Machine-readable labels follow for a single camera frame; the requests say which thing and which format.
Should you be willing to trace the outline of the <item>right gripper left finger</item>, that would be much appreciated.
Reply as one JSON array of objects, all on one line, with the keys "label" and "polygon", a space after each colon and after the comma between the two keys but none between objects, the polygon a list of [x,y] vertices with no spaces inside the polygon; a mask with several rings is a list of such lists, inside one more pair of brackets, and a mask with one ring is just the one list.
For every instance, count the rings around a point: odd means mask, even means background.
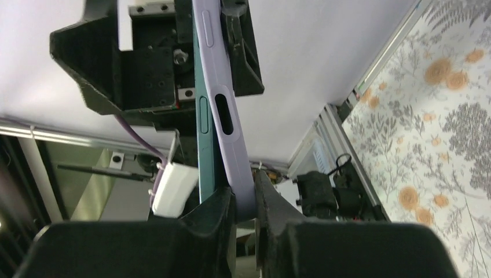
[{"label": "right gripper left finger", "polygon": [[230,188],[212,196],[184,216],[186,266],[183,277],[235,277],[235,197]]}]

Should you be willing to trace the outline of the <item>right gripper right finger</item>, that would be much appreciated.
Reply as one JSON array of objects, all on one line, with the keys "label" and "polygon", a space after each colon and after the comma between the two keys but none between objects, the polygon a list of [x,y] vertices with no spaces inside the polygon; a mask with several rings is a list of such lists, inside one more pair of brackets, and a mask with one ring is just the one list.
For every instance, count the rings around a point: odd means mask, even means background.
[{"label": "right gripper right finger", "polygon": [[296,225],[305,216],[274,188],[264,170],[254,172],[258,215],[255,252],[261,277],[298,277]]}]

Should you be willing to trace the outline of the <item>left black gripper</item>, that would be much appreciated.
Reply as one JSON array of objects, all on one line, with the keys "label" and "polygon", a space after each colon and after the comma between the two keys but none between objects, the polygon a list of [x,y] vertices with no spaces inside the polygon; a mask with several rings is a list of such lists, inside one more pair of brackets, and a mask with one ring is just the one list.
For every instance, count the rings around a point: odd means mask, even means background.
[{"label": "left black gripper", "polygon": [[[235,96],[263,94],[248,1],[221,0]],[[49,36],[52,59],[76,82],[85,106],[132,126],[196,134],[191,1],[128,8],[132,50],[120,50],[117,1],[86,1],[82,18]]]}]

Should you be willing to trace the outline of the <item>phone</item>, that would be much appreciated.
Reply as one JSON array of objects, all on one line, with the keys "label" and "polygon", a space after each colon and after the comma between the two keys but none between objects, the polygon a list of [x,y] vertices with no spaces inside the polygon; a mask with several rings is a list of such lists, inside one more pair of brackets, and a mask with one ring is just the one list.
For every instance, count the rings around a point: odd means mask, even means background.
[{"label": "phone", "polygon": [[207,200],[218,188],[228,186],[219,148],[218,136],[204,83],[197,30],[193,29],[196,89],[197,157],[200,202]]}]

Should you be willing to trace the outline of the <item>purple phone case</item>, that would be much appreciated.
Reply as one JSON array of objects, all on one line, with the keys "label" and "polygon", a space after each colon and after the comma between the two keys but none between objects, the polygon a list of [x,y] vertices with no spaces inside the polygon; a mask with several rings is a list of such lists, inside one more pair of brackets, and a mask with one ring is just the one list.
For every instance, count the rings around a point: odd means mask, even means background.
[{"label": "purple phone case", "polygon": [[219,1],[192,2],[204,82],[239,222],[257,216],[255,188],[233,91]]}]

